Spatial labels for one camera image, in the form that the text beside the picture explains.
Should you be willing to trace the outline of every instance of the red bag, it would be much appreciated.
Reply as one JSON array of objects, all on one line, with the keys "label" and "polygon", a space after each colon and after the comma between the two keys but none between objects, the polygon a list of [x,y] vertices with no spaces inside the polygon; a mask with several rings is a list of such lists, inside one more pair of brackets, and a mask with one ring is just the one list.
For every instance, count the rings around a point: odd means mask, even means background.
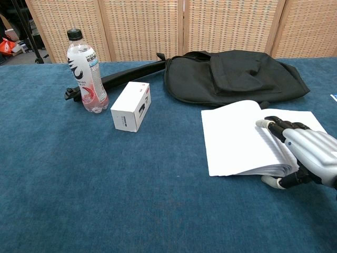
[{"label": "red bag", "polygon": [[15,47],[15,42],[12,42],[6,38],[3,38],[3,41],[0,43],[0,53],[4,55],[12,55],[12,49],[14,47]]}]

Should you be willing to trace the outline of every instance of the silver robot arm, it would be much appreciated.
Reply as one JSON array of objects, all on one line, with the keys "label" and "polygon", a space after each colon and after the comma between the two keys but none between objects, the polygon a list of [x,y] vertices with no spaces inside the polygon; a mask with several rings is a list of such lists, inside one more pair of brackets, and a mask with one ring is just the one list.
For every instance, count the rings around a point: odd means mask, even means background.
[{"label": "silver robot arm", "polygon": [[337,190],[337,140],[329,134],[313,131],[302,123],[282,121],[276,116],[256,122],[283,142],[298,160],[299,170],[284,178],[263,176],[268,185],[287,189],[314,181]]}]

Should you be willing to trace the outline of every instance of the blue tablecloth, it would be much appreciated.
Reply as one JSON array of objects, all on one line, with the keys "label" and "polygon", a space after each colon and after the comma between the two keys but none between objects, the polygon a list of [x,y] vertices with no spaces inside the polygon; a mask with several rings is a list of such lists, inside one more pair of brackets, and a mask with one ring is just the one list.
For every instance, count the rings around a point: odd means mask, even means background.
[{"label": "blue tablecloth", "polygon": [[[337,137],[337,58],[283,62],[311,92],[271,107],[312,111]],[[65,101],[77,86],[66,64],[2,66],[0,80],[1,252],[336,252],[337,192],[209,177],[206,107],[168,95],[163,72],[142,79],[152,104],[138,133]]]}]

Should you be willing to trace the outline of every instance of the blue card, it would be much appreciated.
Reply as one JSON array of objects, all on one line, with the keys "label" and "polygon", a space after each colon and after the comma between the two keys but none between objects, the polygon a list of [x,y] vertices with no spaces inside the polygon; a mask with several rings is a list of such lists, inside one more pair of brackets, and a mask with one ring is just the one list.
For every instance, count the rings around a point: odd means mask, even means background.
[{"label": "blue card", "polygon": [[333,99],[335,99],[335,101],[337,102],[337,93],[335,93],[335,94],[330,94],[330,96],[331,96]]}]

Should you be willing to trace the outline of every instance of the floor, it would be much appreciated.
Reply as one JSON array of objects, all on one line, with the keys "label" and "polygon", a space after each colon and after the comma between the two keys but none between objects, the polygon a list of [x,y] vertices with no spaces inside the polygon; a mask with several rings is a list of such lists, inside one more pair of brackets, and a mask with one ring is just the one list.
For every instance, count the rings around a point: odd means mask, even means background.
[{"label": "floor", "polygon": [[[51,59],[49,57],[47,58],[43,58],[45,55],[47,55],[47,51],[46,50],[39,50],[38,51],[44,61],[44,63],[51,63]],[[18,54],[17,56],[13,56],[13,57],[9,57],[6,59],[5,62],[3,62],[2,64],[0,64],[0,66],[3,65],[19,65],[19,64],[35,64],[35,53],[34,52],[29,52],[26,54]]]}]

